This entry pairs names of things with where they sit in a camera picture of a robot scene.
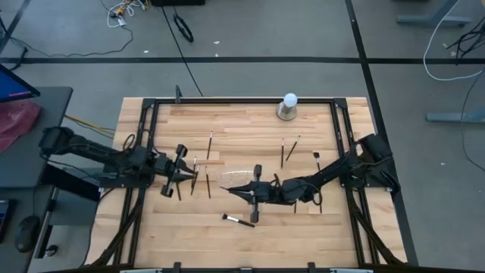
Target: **concrete floor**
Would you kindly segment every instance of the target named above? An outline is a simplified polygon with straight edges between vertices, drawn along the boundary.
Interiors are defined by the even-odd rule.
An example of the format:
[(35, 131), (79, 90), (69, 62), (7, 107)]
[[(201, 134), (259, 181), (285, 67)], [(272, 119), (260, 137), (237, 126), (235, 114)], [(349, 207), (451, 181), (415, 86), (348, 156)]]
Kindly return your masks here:
[[(117, 4), (115, 0), (104, 2)], [(425, 14), (440, 2), (353, 0), (368, 57), (422, 58), (433, 29), (398, 25), (396, 15)], [(0, 15), (7, 27), (21, 4), (21, 0), (0, 2)], [(173, 8), (166, 10), (171, 16)], [(358, 57), (346, 5), (341, 0), (208, 0), (202, 7), (177, 10), (196, 38), (189, 44), (175, 30), (187, 57)], [(485, 10), (480, 0), (465, 0), (453, 14), (478, 22)], [(122, 52), (94, 57), (179, 57), (160, 11), (152, 8), (143, 12), (136, 8), (127, 23), (133, 31), (133, 42)], [(450, 44), (470, 28), (439, 30), (429, 56), (451, 58), (443, 43)], [(106, 26), (106, 11), (99, 0), (32, 0), (13, 36), (48, 54), (109, 51), (119, 49), (130, 38), (128, 32)], [(19, 54), (20, 49), (9, 42), (0, 57), (16, 58)], [(471, 55), (483, 56), (483, 50)], [(30, 51), (27, 57), (44, 56)], [(283, 96), (294, 92), (300, 96), (368, 97), (360, 64), (189, 66), (206, 96)], [(483, 65), (430, 66), (441, 77), (466, 75), (482, 68)], [(24, 64), (15, 73), (34, 86), (73, 87), (67, 113), (104, 127), (116, 126), (120, 103), (126, 96), (172, 96), (176, 84), (184, 96), (198, 96), (180, 63)], [(481, 255), (485, 247), (484, 173), (466, 160), (459, 124), (430, 124), (424, 119), (428, 111), (461, 110), (473, 79), (438, 82), (428, 77), (419, 64), (371, 64), (371, 73), (396, 158), (419, 264), (485, 270)], [(485, 95), (480, 92), (484, 88), (485, 77), (475, 86), (468, 110), (485, 103)], [(92, 140), (111, 144), (109, 139), (69, 121), (64, 125)], [(483, 126), (465, 125), (464, 129), (470, 157), (485, 165)], [(97, 166), (75, 156), (63, 156), (62, 160), (80, 167)], [(62, 193), (60, 198), (70, 202), (76, 197)], [(83, 261), (93, 208), (86, 205), (76, 212), (83, 216), (84, 222), (79, 226), (56, 228), (51, 243), (60, 246), (59, 253), (33, 262), (31, 272), (73, 268)]]

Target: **gray desk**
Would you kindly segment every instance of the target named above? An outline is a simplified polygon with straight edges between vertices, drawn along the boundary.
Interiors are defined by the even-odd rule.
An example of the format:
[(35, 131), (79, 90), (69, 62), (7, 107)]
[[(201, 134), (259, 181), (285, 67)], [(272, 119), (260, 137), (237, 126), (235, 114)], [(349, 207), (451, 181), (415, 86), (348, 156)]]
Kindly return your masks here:
[(31, 131), (15, 140), (12, 146), (0, 153), (1, 188), (34, 187), (45, 169), (45, 160), (39, 156), (42, 129), (61, 125), (70, 95), (70, 87), (37, 88), (40, 97), (30, 99), (42, 106), (37, 122)]
[[(37, 145), (44, 127), (61, 125), (64, 113), (73, 90), (69, 87), (38, 88), (41, 96), (32, 99), (42, 106), (42, 111), (33, 129), (20, 137), (3, 153), (0, 153), (0, 199), (13, 199), (16, 202), (12, 219), (0, 243), (0, 264), (6, 272), (25, 272), (31, 254), (19, 253), (14, 246), (18, 224), (25, 217), (39, 216), (41, 223), (45, 218), (47, 205), (54, 191), (52, 185), (37, 186), (45, 169), (45, 160), (39, 157)], [(33, 194), (35, 190), (35, 211)]]

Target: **desk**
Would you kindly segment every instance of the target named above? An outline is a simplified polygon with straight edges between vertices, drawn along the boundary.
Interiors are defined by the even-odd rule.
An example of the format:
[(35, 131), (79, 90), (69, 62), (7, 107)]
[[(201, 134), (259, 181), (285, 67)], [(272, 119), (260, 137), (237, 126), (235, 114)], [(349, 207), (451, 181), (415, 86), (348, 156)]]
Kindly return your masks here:
[[(224, 212), (245, 220), (251, 212), (246, 202), (218, 187), (221, 171), (252, 170), (255, 164), (261, 164), (261, 180), (272, 180), (273, 173), (286, 179), (317, 171), (312, 152), (320, 153), (322, 167), (338, 158), (330, 107), (299, 104), (296, 119), (286, 122), (276, 116), (276, 105), (211, 104), (211, 98), (205, 99), (203, 104), (162, 105), (158, 110), (155, 147), (171, 157), (182, 143), (189, 150), (188, 165), (192, 167), (197, 156), (202, 167), (193, 196), (189, 194), (189, 181), (180, 184), (182, 201), (176, 193), (171, 199), (160, 195), (162, 177), (155, 178), (147, 190), (135, 268), (171, 268), (174, 262), (182, 262), (183, 268), (304, 268), (308, 262), (323, 268), (357, 266), (346, 195), (337, 180), (322, 188), (323, 214), (312, 202), (299, 202), (296, 214), (292, 206), (263, 204), (254, 229), (221, 220)], [(347, 102), (355, 138), (374, 132), (366, 99)], [(142, 98), (124, 100), (115, 148), (120, 149), (128, 135), (137, 131), (141, 107)], [(345, 128), (343, 119), (339, 120), (340, 127)], [(211, 153), (205, 160), (211, 130)], [(285, 138), (287, 155), (298, 135), (298, 145), (280, 170), (281, 137)], [(205, 166), (211, 199), (205, 186)], [(367, 188), (366, 192), (376, 232), (398, 258), (406, 260), (391, 195), (383, 188)], [(100, 203), (87, 263), (99, 257), (116, 234), (124, 193), (123, 189), (114, 190)], [(362, 230), (361, 236), (366, 260), (370, 261)], [(122, 262), (126, 261), (127, 242)]]
[[(68, 87), (46, 87), (38, 90), (41, 96), (31, 101), (42, 106), (39, 119), (29, 133), (0, 153), (0, 199), (12, 199), (16, 202), (4, 241), (0, 243), (0, 264), (9, 272), (27, 271), (32, 258), (32, 253), (19, 253), (15, 249), (15, 232), (22, 219), (33, 213), (33, 189), (46, 166), (45, 160), (39, 157), (37, 147), (42, 137), (42, 129), (61, 124), (73, 92)], [(53, 190), (51, 185), (41, 185), (35, 190), (34, 214), (41, 219), (41, 223)]]

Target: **wooden table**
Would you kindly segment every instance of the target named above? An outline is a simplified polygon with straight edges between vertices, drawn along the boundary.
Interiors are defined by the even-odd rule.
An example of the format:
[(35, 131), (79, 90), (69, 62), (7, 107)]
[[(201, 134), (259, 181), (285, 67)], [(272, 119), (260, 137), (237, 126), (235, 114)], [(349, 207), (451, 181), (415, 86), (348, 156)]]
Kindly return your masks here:
[[(348, 98), (347, 102), (355, 138), (373, 133), (366, 99)], [(128, 135), (136, 132), (141, 104), (142, 98), (124, 99), (115, 148), (120, 149)], [(192, 167), (197, 156), (202, 165), (201, 175), (193, 196), (189, 194), (189, 181), (180, 184), (182, 201), (178, 200), (175, 189), (171, 199), (160, 194), (163, 177), (157, 177), (147, 190), (136, 268), (170, 268), (174, 262), (182, 262), (184, 268), (304, 268), (308, 262), (315, 262), (317, 267), (358, 265), (346, 196), (338, 180), (322, 187), (323, 214), (312, 202), (299, 202), (296, 214), (292, 206), (263, 204), (256, 228), (221, 220), (221, 215), (227, 213), (248, 221), (251, 212), (250, 205), (219, 188), (217, 180), (221, 172), (252, 170), (255, 164), (260, 164), (262, 180), (272, 180), (273, 173), (284, 180), (315, 173), (313, 152), (320, 153), (322, 168), (338, 158), (330, 108), (320, 104), (298, 105), (298, 116), (293, 121), (280, 120), (275, 109), (276, 105), (255, 104), (159, 108), (156, 148), (173, 156), (177, 144), (182, 143), (189, 150), (185, 158), (188, 166)], [(343, 119), (339, 120), (345, 130)], [(209, 160), (205, 160), (211, 130), (214, 131), (211, 153)], [(285, 139), (287, 155), (298, 135), (301, 135), (298, 145), (280, 170), (281, 138)], [(211, 199), (205, 184), (205, 166), (210, 177)], [(101, 254), (117, 232), (124, 192), (124, 189), (114, 190), (100, 203), (87, 263)], [(366, 192), (375, 231), (405, 261), (390, 194), (383, 188), (367, 188)], [(370, 262), (367, 237), (362, 230), (361, 235), (366, 261)]]

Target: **black metal frame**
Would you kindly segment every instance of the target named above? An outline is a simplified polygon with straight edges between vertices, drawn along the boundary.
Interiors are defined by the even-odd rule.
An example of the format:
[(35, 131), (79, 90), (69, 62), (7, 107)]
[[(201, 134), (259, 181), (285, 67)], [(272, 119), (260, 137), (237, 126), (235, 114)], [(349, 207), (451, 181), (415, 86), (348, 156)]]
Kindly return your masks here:
[[(277, 104), (281, 101), (281, 98), (177, 98), (177, 99), (143, 99), (142, 102), (142, 111), (140, 114), (140, 119), (139, 119), (139, 126), (138, 126), (138, 131), (136, 133), (136, 144), (141, 145), (142, 142), (142, 135), (147, 129), (145, 129), (145, 122), (146, 122), (146, 115), (148, 114), (148, 111), (150, 108), (152, 108), (152, 119), (150, 122), (150, 128), (148, 129), (149, 132), (149, 140), (147, 142), (147, 150), (151, 151), (153, 148), (153, 137), (155, 135), (155, 129), (156, 129), (156, 124), (157, 124), (157, 117), (158, 117), (158, 109), (163, 105), (163, 104), (205, 104), (205, 103), (211, 103), (211, 104)], [(343, 156), (345, 153), (344, 149), (344, 144), (343, 144), (343, 138), (342, 138), (342, 132), (340, 130), (340, 122), (339, 122), (339, 115), (338, 115), (338, 108), (342, 109), (342, 115), (343, 115), (343, 120), (344, 124), (346, 127), (346, 136), (349, 141), (349, 145), (352, 145), (354, 143), (354, 138), (353, 138), (353, 132), (352, 132), (352, 125), (350, 122), (350, 116), (349, 116), (349, 111), (347, 109), (347, 103), (345, 98), (338, 98), (338, 99), (322, 99), (322, 98), (300, 98), (299, 99), (299, 104), (326, 104), (329, 105), (330, 107), (330, 112), (332, 115), (332, 120), (333, 120), (333, 129), (335, 131), (335, 137), (336, 137), (336, 144), (339, 152), (339, 156)], [(348, 177), (341, 177), (340, 180), (345, 182)], [(127, 217), (128, 217), (128, 212), (130, 208), (130, 203), (133, 195), (133, 190), (127, 189), (126, 194), (125, 194), (125, 200), (123, 204), (123, 211), (122, 211), (122, 216), (120, 220), (120, 229), (124, 227), (127, 223)], [(367, 203), (367, 197), (365, 195), (364, 190), (359, 190), (358, 192), (361, 207), (362, 207), (362, 214), (371, 226), (371, 215), (369, 212), (368, 208), (368, 203)], [(360, 230), (358, 226), (358, 221), (356, 217), (352, 214), (350, 210), (350, 202), (354, 200), (354, 196), (352, 194), (352, 191), (346, 190), (346, 198), (347, 198), (347, 203), (349, 204), (349, 215), (351, 218), (351, 226), (352, 226), (352, 235), (355, 243), (355, 252), (357, 255), (357, 260), (358, 260), (358, 265), (359, 267), (366, 264), (365, 262), (365, 257), (364, 257), (364, 250), (362, 247), (362, 241), (361, 241), (361, 235), (360, 235)], [(140, 189), (139, 190), (139, 195), (138, 199), (136, 201), (137, 206), (143, 206), (143, 202), (145, 199), (145, 190)], [(128, 257), (128, 264), (134, 265), (135, 258), (136, 258), (136, 248), (137, 248), (137, 243), (138, 243), (138, 235), (139, 235), (139, 228), (141, 224), (141, 217), (142, 215), (140, 214), (134, 221), (133, 223), (133, 235), (131, 237), (131, 243), (130, 243), (130, 251), (129, 251), (129, 257)], [(377, 248), (374, 245), (374, 243), (371, 241), (371, 238), (369, 239), (369, 246), (371, 248), (371, 260), (372, 264), (378, 264), (379, 263), (379, 256), (377, 253)], [(120, 264), (120, 257), (121, 257), (121, 250), (123, 248), (123, 244), (119, 246), (117, 249), (115, 255), (114, 255), (114, 265), (119, 265)], [(187, 269), (190, 271), (233, 271), (234, 269), (231, 268), (197, 268), (197, 269)], [(278, 268), (278, 269), (271, 269), (271, 268), (260, 268), (260, 270), (268, 270), (268, 271), (288, 271), (288, 272), (308, 272), (308, 268)], [(315, 270), (317, 271), (328, 271), (328, 268), (316, 268)]]

